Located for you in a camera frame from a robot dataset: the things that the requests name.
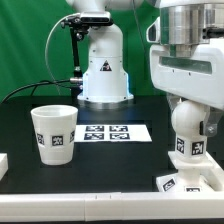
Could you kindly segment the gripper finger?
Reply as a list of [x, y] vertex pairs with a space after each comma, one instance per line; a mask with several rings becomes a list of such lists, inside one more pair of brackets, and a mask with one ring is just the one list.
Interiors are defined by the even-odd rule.
[[205, 107], [205, 118], [200, 122], [200, 134], [202, 136], [215, 136], [218, 123], [222, 118], [223, 111], [214, 107]]
[[168, 105], [170, 107], [171, 111], [174, 111], [174, 109], [182, 103], [182, 98], [180, 96], [168, 93], [167, 94], [167, 101]]

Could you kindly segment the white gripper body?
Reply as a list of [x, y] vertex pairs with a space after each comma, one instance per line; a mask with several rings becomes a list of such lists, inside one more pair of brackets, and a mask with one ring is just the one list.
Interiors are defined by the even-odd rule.
[[190, 58], [171, 57], [165, 46], [152, 45], [150, 69], [157, 89], [224, 110], [224, 39], [197, 45]]

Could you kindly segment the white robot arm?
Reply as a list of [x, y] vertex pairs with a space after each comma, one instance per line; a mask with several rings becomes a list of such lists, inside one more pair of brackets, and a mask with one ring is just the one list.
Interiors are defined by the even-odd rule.
[[123, 34], [112, 10], [148, 2], [159, 16], [146, 31], [151, 80], [174, 101], [202, 105], [196, 124], [202, 136], [213, 136], [224, 113], [224, 0], [66, 0], [76, 10], [70, 24], [89, 35], [88, 68], [79, 99], [93, 104], [130, 100], [123, 69]]

